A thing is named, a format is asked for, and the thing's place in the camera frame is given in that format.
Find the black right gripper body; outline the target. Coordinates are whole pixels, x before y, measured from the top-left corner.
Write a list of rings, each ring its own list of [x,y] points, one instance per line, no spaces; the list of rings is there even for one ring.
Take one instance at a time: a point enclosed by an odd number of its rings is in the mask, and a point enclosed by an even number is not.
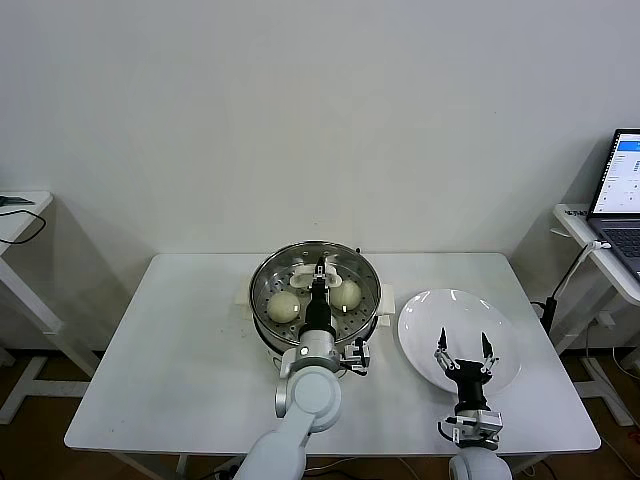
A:
[[[446,377],[457,387],[455,412],[490,410],[483,388],[492,379],[492,373],[482,363],[456,359],[454,365],[446,369]]]

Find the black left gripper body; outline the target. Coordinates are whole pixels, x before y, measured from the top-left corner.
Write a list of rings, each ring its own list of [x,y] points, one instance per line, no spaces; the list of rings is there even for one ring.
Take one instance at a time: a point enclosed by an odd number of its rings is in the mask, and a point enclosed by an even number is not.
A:
[[[331,308],[327,302],[326,289],[321,283],[311,285],[311,297],[305,311],[304,331],[329,331],[331,325]]]

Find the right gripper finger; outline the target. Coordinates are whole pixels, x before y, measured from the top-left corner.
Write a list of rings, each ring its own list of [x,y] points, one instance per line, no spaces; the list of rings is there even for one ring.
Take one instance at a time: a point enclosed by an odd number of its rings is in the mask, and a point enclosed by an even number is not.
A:
[[[444,327],[442,327],[440,331],[440,336],[437,341],[436,350],[434,352],[434,358],[444,372],[454,371],[458,368],[458,364],[454,359],[451,358],[448,353],[447,336]]]
[[[485,332],[482,332],[481,334],[481,343],[484,358],[484,362],[481,367],[481,373],[491,375],[493,366],[499,361],[499,358],[494,355],[493,345]]]

